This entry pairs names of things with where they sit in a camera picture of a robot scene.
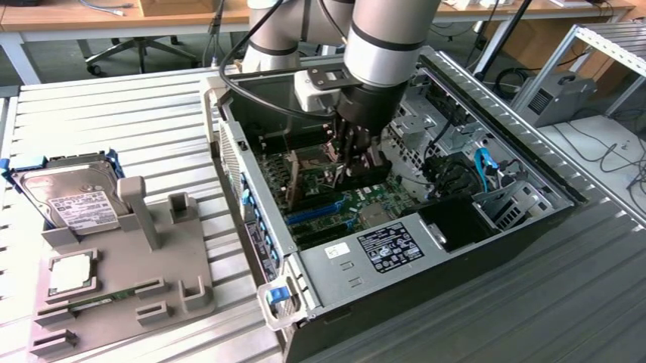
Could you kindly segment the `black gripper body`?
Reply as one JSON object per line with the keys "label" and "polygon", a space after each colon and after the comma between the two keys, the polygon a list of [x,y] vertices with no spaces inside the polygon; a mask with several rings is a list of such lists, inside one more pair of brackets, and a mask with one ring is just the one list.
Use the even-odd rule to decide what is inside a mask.
{"label": "black gripper body", "polygon": [[409,87],[405,81],[393,87],[357,85],[341,93],[334,120],[338,160],[350,166],[354,160],[381,144],[385,127],[391,122]]}

